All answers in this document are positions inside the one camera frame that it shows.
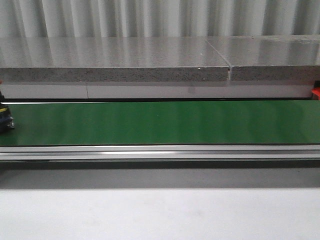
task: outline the conveyor belt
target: conveyor belt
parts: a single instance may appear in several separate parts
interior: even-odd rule
[[[3,160],[320,158],[315,100],[42,103],[10,109],[16,129],[0,135]]]

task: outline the white corrugated wall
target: white corrugated wall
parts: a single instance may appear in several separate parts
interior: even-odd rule
[[[0,37],[320,34],[320,0],[0,0]]]

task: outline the aluminum rail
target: aluminum rail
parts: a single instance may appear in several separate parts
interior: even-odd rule
[[[320,144],[290,145],[90,145],[0,147],[7,161],[279,161],[320,160]]]

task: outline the orange object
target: orange object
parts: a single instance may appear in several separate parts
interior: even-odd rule
[[[318,97],[318,100],[320,100],[320,87],[315,87],[311,92]]]

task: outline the green belt surface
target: green belt surface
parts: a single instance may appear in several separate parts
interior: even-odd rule
[[[1,146],[319,144],[320,101],[11,104]]]

